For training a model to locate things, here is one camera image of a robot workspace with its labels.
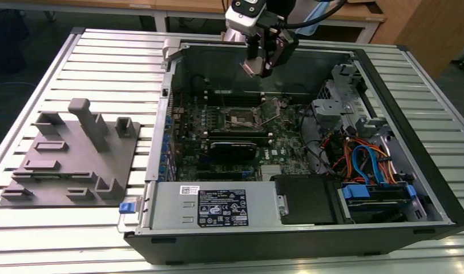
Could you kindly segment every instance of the floor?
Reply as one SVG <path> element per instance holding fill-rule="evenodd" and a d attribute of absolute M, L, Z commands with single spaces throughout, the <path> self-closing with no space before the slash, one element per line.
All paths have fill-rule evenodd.
<path fill-rule="evenodd" d="M 152 18 L 132 15 L 56 13 L 56 22 L 48 23 L 41 11 L 27 11 L 24 22 L 29 36 L 20 42 L 27 67 L 12 75 L 0 75 L 0 83 L 25 82 L 37 84 L 52 59 L 75 26 L 96 29 L 152 30 Z M 225 30 L 223 21 L 211 19 L 169 20 L 172 32 L 219 34 Z M 317 34 L 337 33 L 328 27 L 319 29 Z M 449 65 L 437 80 L 441 90 L 464 116 L 464 71 Z M 28 100 L 33 88 L 25 84 L 0 85 L 0 142 Z"/>

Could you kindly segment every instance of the black panel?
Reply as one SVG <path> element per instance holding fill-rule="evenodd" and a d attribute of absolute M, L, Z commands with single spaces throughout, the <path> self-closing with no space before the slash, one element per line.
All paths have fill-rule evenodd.
<path fill-rule="evenodd" d="M 418 233 L 424 229 L 434 230 L 434 233 Z M 132 233 L 127 233 L 124 239 L 151 264 L 176 261 L 191 264 L 380 255 L 417 241 L 429 240 L 449 230 L 449 227 L 418 227 L 283 233 L 201 233 L 172 235 L 175 243 L 159 244 L 152 244 L 153 237 Z"/>
<path fill-rule="evenodd" d="M 335 188 L 317 175 L 276 175 L 276 193 L 284 195 L 288 214 L 281 216 L 283 224 L 340 224 L 343 213 L 339 212 Z"/>

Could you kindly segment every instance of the blue cable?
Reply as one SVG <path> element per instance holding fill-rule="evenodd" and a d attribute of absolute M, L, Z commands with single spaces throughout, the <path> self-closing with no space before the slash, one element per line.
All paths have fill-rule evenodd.
<path fill-rule="evenodd" d="M 24 85 L 27 85 L 27 86 L 36 87 L 35 84 L 32 84 L 32 83 L 25 83 L 25 82 L 5 82 L 5 83 L 0 83 L 0 86 L 1 86 L 3 84 L 24 84 Z"/>
<path fill-rule="evenodd" d="M 372 150 L 372 148 L 369 148 L 368 146 L 360 145 L 360 146 L 357 146 L 353 149 L 353 152 L 352 152 L 353 169 L 360 174 L 360 176 L 365 179 L 365 184 L 368 184 L 369 183 L 369 177 L 366 177 L 365 173 L 363 173 L 363 171 L 360 170 L 360 168 L 357 166 L 357 163 L 356 163 L 356 155 L 357 155 L 359 149 L 361 149 L 361 148 L 366 149 L 366 151 L 369 152 L 370 161 L 372 161 L 372 170 L 374 171 L 376 181 L 377 181 L 377 183 L 382 184 L 384 183 L 384 177 L 382 177 L 382 174 L 378 171 L 376 154 L 374 154 L 374 151 Z"/>

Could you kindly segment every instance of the black cable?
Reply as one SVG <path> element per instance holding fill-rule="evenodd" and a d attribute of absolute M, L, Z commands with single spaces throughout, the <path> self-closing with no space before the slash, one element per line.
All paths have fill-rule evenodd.
<path fill-rule="evenodd" d="M 315 156 L 315 158 L 320 161 L 320 164 L 324 165 L 324 167 L 327 168 L 328 170 L 328 173 L 331 173 L 332 175 L 336 175 L 337 173 L 332 170 L 332 168 L 329 167 L 329 165 L 327 164 L 327 162 L 321 159 L 320 155 L 321 155 L 321 152 L 320 152 L 320 155 L 317 155 L 312 149 L 308 147 L 308 144 L 315 141 L 315 140 L 309 140 L 308 142 L 305 142 L 304 138 L 303 138 L 303 123 L 305 121 L 305 116 L 307 116 L 307 113 L 308 113 L 308 107 L 305 108 L 305 113 L 301 117 L 301 121 L 300 121 L 300 141 L 307 149 L 307 151 L 311 153 L 311 155 Z"/>
<path fill-rule="evenodd" d="M 347 0 L 340 0 L 337 5 L 323 15 L 320 15 L 319 17 L 311 19 L 307 22 L 303 23 L 296 23 L 296 24 L 285 24 L 284 26 L 280 26 L 281 29 L 300 29 L 303 27 L 309 27 L 312 25 L 315 25 L 316 23 L 320 23 L 323 20 L 325 20 L 329 16 L 332 16 L 333 13 L 336 13 L 341 7 L 344 6 L 344 4 L 347 3 Z"/>
<path fill-rule="evenodd" d="M 227 13 L 227 9 L 225 9 L 225 3 L 223 2 L 223 0 L 221 0 L 221 8 L 223 8 L 223 13 L 225 14 Z"/>
<path fill-rule="evenodd" d="M 305 143 L 305 140 L 304 140 L 304 138 L 303 138 L 303 131 L 301 131 L 301 129 L 303 129 L 303 123 L 304 123 L 305 116 L 307 116 L 307 111 L 308 111 L 308 107 L 305 108 L 305 113 L 304 113 L 304 115 L 303 115 L 303 117 L 301 117 L 301 121 L 300 121 L 300 141 L 301 141 L 303 145 L 305 146 L 305 149 L 307 149 L 307 151 L 309 152 L 309 154 L 313 155 L 313 157 L 320 161 L 320 164 L 325 167 L 328 173 L 329 173 L 333 177 L 340 178 L 340 179 L 352 179 L 352 178 L 349 178 L 349 177 L 344 177 L 344 176 L 341 176 L 341 175 L 339 175 L 339 174 L 336 173 L 336 171 L 331 168 L 331 166 L 328 165 L 328 163 L 321 159 L 321 153 L 324 152 L 324 150 L 323 150 L 323 151 L 320 152 L 320 154 L 317 155 L 317 154 L 312 151 L 312 149 L 308 147 L 308 144 L 309 144 L 311 142 L 316 141 L 316 140 L 309 140 L 309 141 Z"/>

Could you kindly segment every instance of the blue latch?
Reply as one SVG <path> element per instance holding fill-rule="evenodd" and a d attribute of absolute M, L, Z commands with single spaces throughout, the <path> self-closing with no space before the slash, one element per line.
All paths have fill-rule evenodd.
<path fill-rule="evenodd" d="M 345 199 L 351 198 L 369 198 L 370 194 L 364 184 L 349 184 L 341 189 Z"/>
<path fill-rule="evenodd" d="M 169 128 L 172 124 L 172 118 L 169 116 L 165 116 L 165 128 Z"/>
<path fill-rule="evenodd" d="M 132 214 L 135 213 L 135 202 L 121 202 L 119 206 L 119 212 L 120 214 Z"/>
<path fill-rule="evenodd" d="M 406 186 L 406 190 L 408 190 L 409 197 L 410 198 L 416 197 L 416 189 L 410 184 Z"/>
<path fill-rule="evenodd" d="M 164 174 L 165 173 L 165 166 L 159 166 L 159 174 Z"/>

